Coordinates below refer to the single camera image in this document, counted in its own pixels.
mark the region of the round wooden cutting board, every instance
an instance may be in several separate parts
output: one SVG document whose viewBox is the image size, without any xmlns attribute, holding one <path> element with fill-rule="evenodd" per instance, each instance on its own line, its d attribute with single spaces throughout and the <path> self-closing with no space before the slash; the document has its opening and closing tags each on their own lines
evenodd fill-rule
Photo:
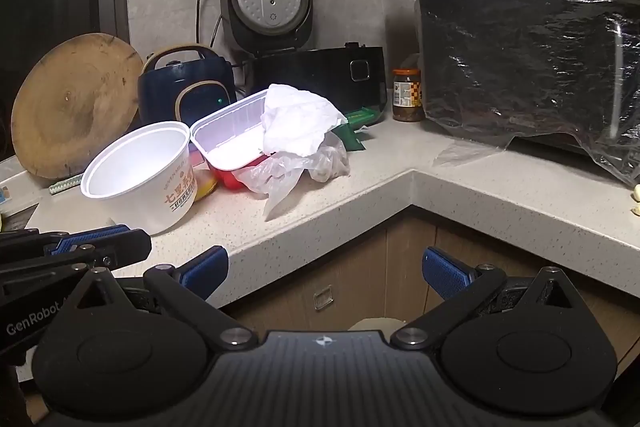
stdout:
<svg viewBox="0 0 640 427">
<path fill-rule="evenodd" d="M 141 72 L 138 53 L 111 35 L 80 35 L 53 48 L 14 102 L 11 132 L 20 163 L 51 180 L 83 172 L 131 124 Z"/>
</svg>

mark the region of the orange jar lid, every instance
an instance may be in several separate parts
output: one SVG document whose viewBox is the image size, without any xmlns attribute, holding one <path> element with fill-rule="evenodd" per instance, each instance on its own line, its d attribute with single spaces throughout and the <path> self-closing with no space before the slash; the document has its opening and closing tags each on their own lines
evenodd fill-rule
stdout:
<svg viewBox="0 0 640 427">
<path fill-rule="evenodd" d="M 420 74 L 420 70 L 393 70 L 393 74 Z"/>
</svg>

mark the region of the jar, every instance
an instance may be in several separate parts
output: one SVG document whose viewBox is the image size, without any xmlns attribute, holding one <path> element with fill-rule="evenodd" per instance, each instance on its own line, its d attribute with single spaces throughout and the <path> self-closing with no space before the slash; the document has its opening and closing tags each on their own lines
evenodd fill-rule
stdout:
<svg viewBox="0 0 640 427">
<path fill-rule="evenodd" d="M 420 70 L 394 70 L 394 119 L 402 122 L 424 120 Z"/>
</svg>

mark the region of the white speckled countertop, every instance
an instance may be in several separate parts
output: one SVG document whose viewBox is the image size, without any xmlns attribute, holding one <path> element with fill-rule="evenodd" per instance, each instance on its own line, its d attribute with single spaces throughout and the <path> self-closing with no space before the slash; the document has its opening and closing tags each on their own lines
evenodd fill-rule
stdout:
<svg viewBox="0 0 640 427">
<path fill-rule="evenodd" d="M 351 175 L 327 184 L 304 176 L 277 217 L 248 191 L 217 188 L 172 229 L 153 238 L 144 263 L 117 272 L 141 275 L 176 266 L 212 247 L 230 256 L 229 276 L 211 296 L 221 306 L 343 245 L 415 204 L 640 296 L 640 217 L 630 191 L 586 158 L 534 144 L 458 166 L 433 160 L 455 142 L 435 124 L 388 116 L 366 131 L 366 151 L 350 153 Z M 70 223 L 58 201 L 71 201 Z M 77 232 L 103 226 L 79 192 L 44 201 L 28 226 Z"/>
</svg>

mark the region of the rectangular plastic container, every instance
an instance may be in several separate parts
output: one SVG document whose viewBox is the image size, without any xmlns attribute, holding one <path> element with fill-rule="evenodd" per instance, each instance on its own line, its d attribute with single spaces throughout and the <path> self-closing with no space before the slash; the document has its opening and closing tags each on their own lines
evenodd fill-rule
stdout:
<svg viewBox="0 0 640 427">
<path fill-rule="evenodd" d="M 265 89 L 191 126 L 191 141 L 214 169 L 234 171 L 262 156 L 264 130 L 260 117 L 266 96 Z"/>
</svg>

